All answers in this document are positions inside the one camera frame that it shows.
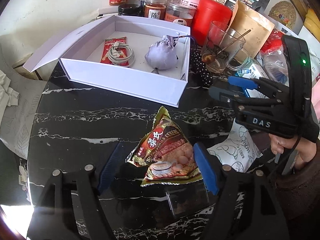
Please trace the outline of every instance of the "white cable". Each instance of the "white cable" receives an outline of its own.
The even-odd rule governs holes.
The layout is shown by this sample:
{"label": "white cable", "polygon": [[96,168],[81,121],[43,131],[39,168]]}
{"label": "white cable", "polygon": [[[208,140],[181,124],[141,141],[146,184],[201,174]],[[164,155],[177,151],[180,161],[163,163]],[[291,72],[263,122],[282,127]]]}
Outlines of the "white cable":
{"label": "white cable", "polygon": [[[127,57],[123,57],[123,58],[119,58],[120,54],[117,51],[118,48],[123,48],[123,49],[127,49],[127,53],[129,53],[129,55]],[[131,47],[128,44],[125,44],[123,42],[119,42],[116,41],[112,47],[109,49],[108,53],[107,53],[107,57],[108,59],[114,64],[114,65],[120,65],[122,63],[125,63],[128,61],[128,66],[125,67],[129,67],[130,65],[133,64],[134,62],[134,52],[131,49]]]}

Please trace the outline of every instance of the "glass mug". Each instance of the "glass mug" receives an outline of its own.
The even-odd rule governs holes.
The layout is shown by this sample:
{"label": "glass mug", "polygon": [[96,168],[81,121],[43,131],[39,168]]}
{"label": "glass mug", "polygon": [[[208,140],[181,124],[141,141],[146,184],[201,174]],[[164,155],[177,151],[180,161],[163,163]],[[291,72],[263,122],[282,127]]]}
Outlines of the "glass mug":
{"label": "glass mug", "polygon": [[245,60],[238,67],[233,67],[229,64],[240,51],[241,53],[237,57],[240,56],[239,58],[242,59],[250,58],[249,53],[243,49],[245,39],[238,39],[240,36],[241,34],[230,28],[227,24],[217,21],[210,23],[210,28],[201,50],[202,61],[206,63],[207,70],[222,73],[227,67],[233,71],[237,71],[247,66],[249,60]]}

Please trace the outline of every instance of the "black polka dot scrunchie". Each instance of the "black polka dot scrunchie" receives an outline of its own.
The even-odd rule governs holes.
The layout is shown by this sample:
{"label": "black polka dot scrunchie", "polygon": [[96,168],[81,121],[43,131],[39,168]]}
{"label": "black polka dot scrunchie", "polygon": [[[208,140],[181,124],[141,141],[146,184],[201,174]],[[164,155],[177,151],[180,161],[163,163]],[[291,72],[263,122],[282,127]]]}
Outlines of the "black polka dot scrunchie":
{"label": "black polka dot scrunchie", "polygon": [[211,86],[213,74],[205,68],[205,63],[201,60],[201,54],[198,51],[191,54],[190,67],[199,75],[204,87]]}

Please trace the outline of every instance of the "metal screw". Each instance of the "metal screw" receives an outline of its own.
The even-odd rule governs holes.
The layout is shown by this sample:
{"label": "metal screw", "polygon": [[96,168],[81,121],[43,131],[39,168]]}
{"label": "metal screw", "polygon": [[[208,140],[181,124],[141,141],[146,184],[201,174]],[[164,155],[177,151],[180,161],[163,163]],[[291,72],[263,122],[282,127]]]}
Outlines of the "metal screw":
{"label": "metal screw", "polygon": [[222,169],[223,169],[224,171],[231,171],[231,166],[225,164],[225,165],[222,165]]}
{"label": "metal screw", "polygon": [[86,171],[92,171],[93,165],[92,165],[92,164],[87,164],[87,165],[84,167],[84,169],[85,169]]}
{"label": "metal screw", "polygon": [[53,172],[52,172],[52,175],[53,176],[58,176],[60,174],[60,170],[54,170]]}
{"label": "metal screw", "polygon": [[257,174],[257,176],[262,177],[263,176],[263,171],[257,170],[256,174]]}

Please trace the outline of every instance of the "red jar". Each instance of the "red jar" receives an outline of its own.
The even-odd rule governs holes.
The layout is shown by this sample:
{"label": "red jar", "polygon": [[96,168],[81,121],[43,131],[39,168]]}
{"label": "red jar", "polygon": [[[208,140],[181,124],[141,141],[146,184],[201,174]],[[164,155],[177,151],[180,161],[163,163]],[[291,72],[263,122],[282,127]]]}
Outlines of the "red jar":
{"label": "red jar", "polygon": [[229,7],[213,0],[200,0],[193,17],[191,35],[196,39],[198,45],[203,46],[210,22],[218,21],[228,24],[231,17],[232,11]]}

